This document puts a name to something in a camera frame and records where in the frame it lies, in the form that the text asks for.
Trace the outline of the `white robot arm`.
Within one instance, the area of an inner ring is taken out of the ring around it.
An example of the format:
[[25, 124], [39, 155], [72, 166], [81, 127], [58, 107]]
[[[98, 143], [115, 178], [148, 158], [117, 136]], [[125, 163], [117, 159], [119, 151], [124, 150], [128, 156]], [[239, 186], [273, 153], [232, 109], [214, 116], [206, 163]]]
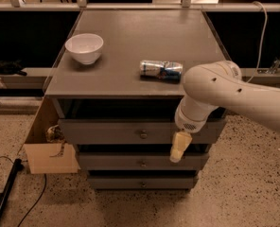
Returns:
[[280, 133], [280, 88], [242, 80], [239, 67], [232, 61], [200, 64], [188, 69], [182, 78], [184, 97], [176, 113], [170, 161], [178, 163], [202, 129], [208, 116], [222, 107], [244, 115]]

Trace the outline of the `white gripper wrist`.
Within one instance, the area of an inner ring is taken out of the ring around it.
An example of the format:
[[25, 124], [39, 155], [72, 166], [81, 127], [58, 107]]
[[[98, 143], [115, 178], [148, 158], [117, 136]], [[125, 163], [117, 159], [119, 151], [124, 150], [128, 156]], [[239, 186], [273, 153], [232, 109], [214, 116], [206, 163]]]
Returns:
[[189, 133], [197, 133], [205, 125], [211, 112], [218, 106], [199, 102], [190, 96], [180, 101], [174, 116], [176, 126], [181, 130], [173, 135], [169, 160], [173, 163], [181, 161], [184, 152], [192, 142]]

